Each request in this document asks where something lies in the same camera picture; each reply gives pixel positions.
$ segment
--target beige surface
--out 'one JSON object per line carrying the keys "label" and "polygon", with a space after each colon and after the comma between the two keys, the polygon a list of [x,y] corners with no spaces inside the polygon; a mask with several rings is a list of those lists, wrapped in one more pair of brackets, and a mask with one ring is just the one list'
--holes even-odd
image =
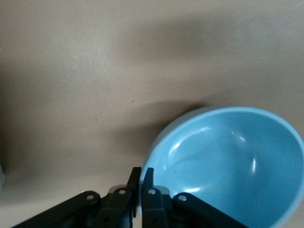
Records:
{"label": "beige surface", "polygon": [[303,0],[0,0],[0,226],[125,184],[193,108],[264,108],[303,137],[303,103]]}

